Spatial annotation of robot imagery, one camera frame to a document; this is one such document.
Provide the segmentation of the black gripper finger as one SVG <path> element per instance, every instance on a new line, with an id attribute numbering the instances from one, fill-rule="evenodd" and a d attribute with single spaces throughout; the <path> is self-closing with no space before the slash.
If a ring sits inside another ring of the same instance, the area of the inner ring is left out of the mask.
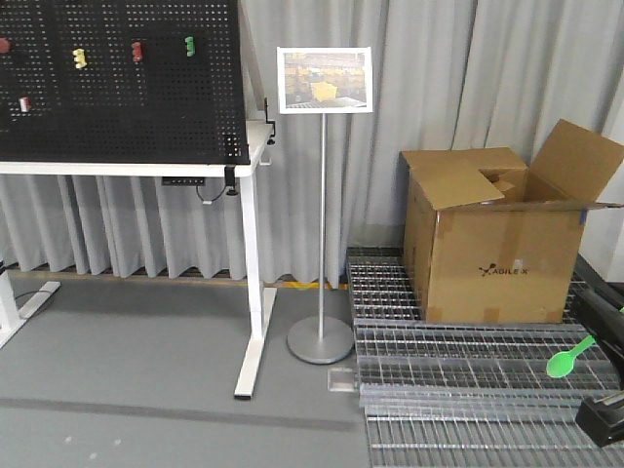
<path id="1" fill-rule="evenodd" d="M 580 292 L 572 302 L 571 313 L 601 346 L 623 350 L 623 314 L 597 292 Z"/>
<path id="2" fill-rule="evenodd" d="M 586 398 L 575 416 L 576 424 L 600 448 L 623 441 L 623 392 Z"/>

